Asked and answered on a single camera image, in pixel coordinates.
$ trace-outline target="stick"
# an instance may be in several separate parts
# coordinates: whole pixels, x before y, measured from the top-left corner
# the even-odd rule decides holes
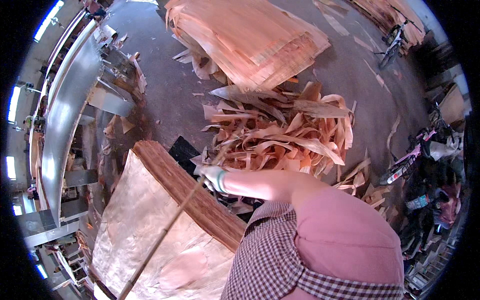
[[[220,150],[220,152],[218,153],[218,155],[215,157],[214,161],[212,162],[212,166],[215,166],[217,165],[220,160],[223,158],[223,156],[225,156],[225,154],[227,153],[227,151],[230,149],[230,145],[226,145],[225,147],[222,148],[222,150]],[[175,222],[177,221],[177,219],[179,218],[179,216],[181,215],[181,213],[183,212],[183,209],[187,206],[187,204],[189,203],[190,199],[193,198],[193,194],[197,191],[197,189],[201,188],[203,186],[205,182],[205,176],[202,175],[200,177],[200,181],[197,182],[197,184],[195,184],[195,186],[193,187],[193,189],[190,191],[190,193],[188,194],[187,198],[185,199],[185,201],[183,201],[183,203],[180,205],[180,207],[178,208],[178,210],[175,212],[175,215],[173,216],[173,218],[167,223],[167,225],[162,229],[162,231],[160,232],[160,235],[158,236],[158,238],[156,239],[154,245],[152,246],[152,248],[148,251],[148,254],[144,260],[144,262],[140,265],[140,267],[135,271],[135,273],[132,275],[132,277],[130,278],[129,281],[127,281],[127,284],[125,285],[125,287],[123,288],[123,290],[121,291],[120,293],[120,296],[117,298],[118,300],[125,300],[125,298],[127,297],[127,295],[130,293],[130,291],[132,290],[133,286],[135,285],[135,283],[137,282],[138,278],[140,277],[140,275],[142,274],[142,272],[144,271],[145,267],[147,266],[148,262],[150,261],[150,259],[152,258],[153,254],[155,253],[155,251],[158,249],[158,247],[160,246],[161,242],[163,241],[163,239],[165,238],[165,236],[167,235],[167,233],[170,231],[170,229],[172,228],[173,224],[175,224]]]

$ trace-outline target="checkered apron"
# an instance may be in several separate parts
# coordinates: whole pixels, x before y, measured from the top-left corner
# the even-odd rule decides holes
[[[281,299],[298,287],[320,299],[402,299],[400,284],[343,280],[309,270],[294,244],[297,216],[289,204],[267,201],[250,219],[222,297]]]

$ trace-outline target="pink sleeve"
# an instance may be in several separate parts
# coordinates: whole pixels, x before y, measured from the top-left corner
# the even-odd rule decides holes
[[[400,239],[380,214],[334,188],[297,211],[295,244],[311,270],[369,283],[403,283]]]

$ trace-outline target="white glove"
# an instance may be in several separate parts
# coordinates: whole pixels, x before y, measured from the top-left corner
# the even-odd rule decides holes
[[[223,179],[227,171],[223,170],[221,167],[198,167],[197,170],[195,170],[195,173],[205,176],[205,185],[207,185],[211,191],[216,190],[220,193],[228,194],[223,185]]]

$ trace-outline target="window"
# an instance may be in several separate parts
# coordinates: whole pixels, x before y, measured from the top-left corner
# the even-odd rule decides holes
[[[36,268],[39,271],[40,276],[42,276],[43,279],[48,277],[47,273],[45,272],[45,269],[43,268],[43,266],[41,264],[37,264]]]
[[[52,18],[55,17],[55,15],[59,12],[60,8],[63,6],[63,1],[58,1],[57,4],[55,4],[55,6],[52,8],[52,10],[48,13],[47,17],[43,20],[42,24],[40,25],[40,27],[38,28],[38,30],[36,31],[36,34],[33,38],[34,41],[36,41],[37,43],[40,41],[40,39],[42,38],[42,35],[43,33],[45,32],[45,30],[47,29],[48,27],[48,24],[51,23],[52,21]]]
[[[11,180],[17,179],[17,176],[15,174],[15,158],[13,156],[7,156],[5,157],[7,160],[7,176]]]
[[[13,206],[13,214],[19,216],[22,214],[22,207],[20,205]]]
[[[15,115],[17,114],[18,96],[20,96],[20,87],[13,88],[13,94],[10,98],[10,107],[8,108],[8,122],[15,122]]]

